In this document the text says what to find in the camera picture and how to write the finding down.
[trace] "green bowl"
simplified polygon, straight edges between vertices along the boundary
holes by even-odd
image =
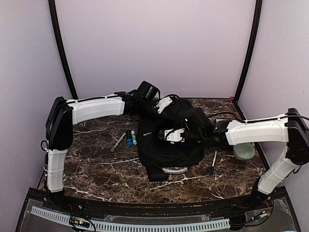
[[[241,161],[250,160],[255,155],[255,149],[251,143],[235,145],[233,150],[235,157]]]

